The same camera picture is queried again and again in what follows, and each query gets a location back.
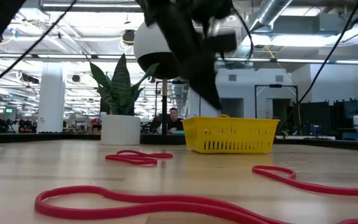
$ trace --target person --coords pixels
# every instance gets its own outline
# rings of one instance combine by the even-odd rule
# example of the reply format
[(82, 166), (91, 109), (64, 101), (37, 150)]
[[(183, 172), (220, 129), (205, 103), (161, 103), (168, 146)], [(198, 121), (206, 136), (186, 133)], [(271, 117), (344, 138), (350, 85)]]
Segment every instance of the person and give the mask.
[(171, 108), (169, 110), (169, 117), (171, 119), (168, 121), (168, 133), (172, 134), (174, 131), (183, 131), (182, 119), (178, 118), (178, 109)]

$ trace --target plastic basket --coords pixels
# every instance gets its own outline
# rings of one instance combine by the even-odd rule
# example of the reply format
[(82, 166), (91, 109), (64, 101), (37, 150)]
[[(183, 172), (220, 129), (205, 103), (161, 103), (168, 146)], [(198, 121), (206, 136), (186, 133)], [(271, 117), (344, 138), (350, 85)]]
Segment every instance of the plastic basket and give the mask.
[(184, 119), (186, 145), (200, 153), (269, 153), (276, 119), (194, 117)]

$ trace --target red cable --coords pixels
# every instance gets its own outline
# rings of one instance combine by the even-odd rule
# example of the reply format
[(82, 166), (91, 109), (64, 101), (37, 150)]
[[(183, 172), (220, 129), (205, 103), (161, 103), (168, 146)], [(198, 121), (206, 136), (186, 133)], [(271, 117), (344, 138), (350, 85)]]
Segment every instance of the red cable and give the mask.
[[(123, 153), (133, 153), (134, 155), (122, 155)], [(107, 155), (105, 159), (112, 161), (121, 161), (134, 165), (156, 165), (157, 159), (170, 159), (172, 158), (172, 154), (170, 153), (143, 153), (133, 150), (121, 150), (117, 152), (115, 155)]]
[[(280, 177), (277, 174), (272, 174), (265, 170), (282, 171), (289, 174), (289, 176), (287, 178)], [(358, 189), (328, 187), (298, 181), (295, 179), (295, 171), (282, 167), (255, 166), (252, 168), (252, 171), (256, 174), (270, 177), (274, 180), (283, 182), (299, 189), (309, 190), (313, 192), (321, 192), (326, 194), (358, 196)], [(77, 193), (99, 194), (112, 200), (140, 204), (121, 208), (81, 209), (56, 207), (44, 202), (46, 198)], [(62, 187), (43, 192), (35, 199), (35, 210), (41, 214), (48, 215), (51, 217), (80, 220), (122, 218), (152, 212), (175, 211), (201, 213), (238, 222), (241, 224), (288, 224), (285, 222), (263, 217), (262, 215), (258, 215), (237, 205), (211, 198), (187, 195), (129, 195), (113, 192), (112, 190), (96, 186)], [(340, 224), (358, 224), (358, 220), (345, 220)]]

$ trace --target plant leaf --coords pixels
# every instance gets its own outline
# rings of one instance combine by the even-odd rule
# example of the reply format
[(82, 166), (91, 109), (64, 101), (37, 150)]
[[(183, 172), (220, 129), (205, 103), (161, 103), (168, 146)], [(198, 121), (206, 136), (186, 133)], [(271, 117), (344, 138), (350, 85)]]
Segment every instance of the plant leaf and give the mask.
[(99, 86), (99, 94), (102, 100), (104, 100), (109, 105), (113, 114), (120, 114), (117, 102), (113, 100), (111, 93), (107, 89)]
[(141, 88), (139, 90), (137, 90), (133, 95), (132, 95), (132, 101), (131, 103), (129, 103), (129, 105), (125, 108), (124, 110), (124, 114), (126, 115), (130, 115), (129, 113), (131, 112), (131, 108), (132, 105), (135, 103), (135, 101), (138, 99), (140, 93), (143, 91), (144, 88)]
[(127, 69), (125, 54), (119, 59), (111, 79), (110, 92), (114, 101), (119, 105), (119, 111), (124, 111), (131, 102), (131, 77)]
[(91, 65), (92, 78), (103, 88), (110, 90), (110, 82), (106, 79), (104, 72), (94, 63), (90, 62), (89, 64)]
[(158, 65), (160, 65), (159, 63), (155, 63), (153, 65), (151, 65), (149, 67), (149, 69), (147, 69), (146, 73), (144, 74), (144, 76), (142, 77), (142, 79), (140, 79), (139, 82), (137, 82), (135, 85), (133, 85), (131, 88), (132, 88), (132, 94), (135, 94), (137, 89), (139, 89), (140, 87), (140, 84), (142, 84), (142, 82), (148, 78), (148, 77), (151, 77), (152, 75), (154, 75), (155, 71), (157, 70), (157, 67)]

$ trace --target wooden table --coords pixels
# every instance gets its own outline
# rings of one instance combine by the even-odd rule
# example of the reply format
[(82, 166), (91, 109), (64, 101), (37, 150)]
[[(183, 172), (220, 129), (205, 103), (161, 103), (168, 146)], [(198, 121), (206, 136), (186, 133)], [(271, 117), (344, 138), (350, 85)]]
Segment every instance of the wooden table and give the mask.
[[(157, 167), (105, 161), (121, 149), (169, 152)], [(0, 223), (176, 224), (232, 223), (192, 213), (163, 212), (117, 220), (77, 221), (34, 212), (44, 190), (98, 185), (131, 194), (192, 194), (225, 200), (291, 223), (337, 223), (358, 218), (358, 197), (314, 194), (251, 173), (257, 164), (289, 167), (307, 182), (358, 187), (358, 151), (276, 145), (267, 155), (202, 155), (185, 146), (102, 146), (99, 141), (42, 141), (0, 144)], [(69, 195), (48, 201), (74, 208), (120, 207), (97, 195)]]

